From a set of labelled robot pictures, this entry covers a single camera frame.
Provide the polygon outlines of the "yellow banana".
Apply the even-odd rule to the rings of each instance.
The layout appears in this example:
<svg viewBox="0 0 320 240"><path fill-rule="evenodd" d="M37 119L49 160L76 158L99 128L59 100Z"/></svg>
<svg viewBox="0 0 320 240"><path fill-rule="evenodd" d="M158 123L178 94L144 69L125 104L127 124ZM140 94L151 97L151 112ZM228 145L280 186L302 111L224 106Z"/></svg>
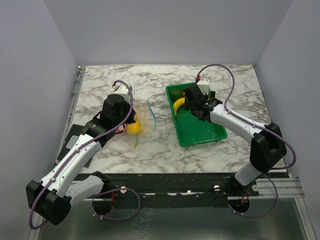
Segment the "yellow banana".
<svg viewBox="0 0 320 240"><path fill-rule="evenodd" d="M174 115L177 116L177 113L178 113L178 109L182 106L185 105L185 98L182 97L182 98L179 98L177 99L174 103L173 103L173 112L174 112Z"/></svg>

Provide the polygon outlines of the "green avocado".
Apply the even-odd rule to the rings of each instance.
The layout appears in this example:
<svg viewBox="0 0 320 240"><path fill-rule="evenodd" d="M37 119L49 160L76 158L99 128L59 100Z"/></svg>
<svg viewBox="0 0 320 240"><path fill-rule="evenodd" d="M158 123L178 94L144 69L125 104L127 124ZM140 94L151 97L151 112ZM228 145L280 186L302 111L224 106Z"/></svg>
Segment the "green avocado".
<svg viewBox="0 0 320 240"><path fill-rule="evenodd" d="M183 92L178 88L171 88L169 90L169 96L172 101L177 101L178 99L184 97Z"/></svg>

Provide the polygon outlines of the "yellow lemon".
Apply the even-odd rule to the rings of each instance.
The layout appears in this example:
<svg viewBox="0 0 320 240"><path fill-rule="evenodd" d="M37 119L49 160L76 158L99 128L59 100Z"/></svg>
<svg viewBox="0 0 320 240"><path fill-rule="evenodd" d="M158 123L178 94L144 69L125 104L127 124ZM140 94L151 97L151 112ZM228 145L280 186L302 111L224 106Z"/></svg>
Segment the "yellow lemon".
<svg viewBox="0 0 320 240"><path fill-rule="evenodd" d="M127 124L125 128L126 132L129 135L137 135L141 132L141 129L142 125L141 122L138 120L136 120L134 123Z"/></svg>

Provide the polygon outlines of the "clear zip top bag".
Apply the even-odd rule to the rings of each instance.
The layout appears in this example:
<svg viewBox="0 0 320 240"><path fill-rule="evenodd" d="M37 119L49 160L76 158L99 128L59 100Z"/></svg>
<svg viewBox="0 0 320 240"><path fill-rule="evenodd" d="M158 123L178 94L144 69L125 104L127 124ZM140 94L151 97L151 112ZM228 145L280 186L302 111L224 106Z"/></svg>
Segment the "clear zip top bag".
<svg viewBox="0 0 320 240"><path fill-rule="evenodd" d="M129 144L132 144L134 148L137 148L138 145L146 142L153 135L157 128L157 118L149 101L135 103L133 110L135 114L138 115L138 121L141 123L141 131L135 135L130 135L125 131L125 140Z"/></svg>

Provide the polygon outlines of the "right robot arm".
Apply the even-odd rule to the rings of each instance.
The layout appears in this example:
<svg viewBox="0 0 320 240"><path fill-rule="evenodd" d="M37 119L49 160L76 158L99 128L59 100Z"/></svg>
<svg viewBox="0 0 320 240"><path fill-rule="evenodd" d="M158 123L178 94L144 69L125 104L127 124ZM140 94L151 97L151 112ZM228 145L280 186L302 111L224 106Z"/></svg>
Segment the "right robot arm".
<svg viewBox="0 0 320 240"><path fill-rule="evenodd" d="M183 88L182 93L186 108L198 120L221 125L250 144L249 162L229 184L234 195L246 192L250 182L271 170L287 154L285 143L278 138L282 134L277 124L264 125L244 116L238 119L231 110L226 110L222 101L214 96L209 98L195 83Z"/></svg>

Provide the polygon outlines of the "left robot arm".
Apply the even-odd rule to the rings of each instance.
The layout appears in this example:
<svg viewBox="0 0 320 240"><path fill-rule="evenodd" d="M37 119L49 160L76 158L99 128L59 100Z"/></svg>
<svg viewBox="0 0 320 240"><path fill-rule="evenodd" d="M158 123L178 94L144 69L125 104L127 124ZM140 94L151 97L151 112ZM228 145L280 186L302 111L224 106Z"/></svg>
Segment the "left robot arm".
<svg viewBox="0 0 320 240"><path fill-rule="evenodd" d="M76 202L76 193L68 189L84 165L112 139L116 130L134 122L133 95L125 99L121 94L110 94L102 110L82 129L77 141L60 163L40 181L31 180L25 190L29 213L29 226L33 214L42 216L46 222L60 224Z"/></svg>

